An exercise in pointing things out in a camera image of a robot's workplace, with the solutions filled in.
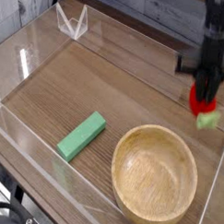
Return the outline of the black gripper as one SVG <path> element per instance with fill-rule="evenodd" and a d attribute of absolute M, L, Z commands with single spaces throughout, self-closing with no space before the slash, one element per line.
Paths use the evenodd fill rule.
<path fill-rule="evenodd" d="M 180 74 L 194 74 L 199 68 L 206 70 L 217 67 L 220 71 L 215 72 L 208 80 L 206 73 L 195 75 L 195 97 L 201 102 L 206 93 L 206 102 L 211 102 L 218 93 L 219 85 L 224 80 L 224 39 L 213 39 L 205 36 L 202 45 L 190 47 L 176 54 L 175 72 Z"/>

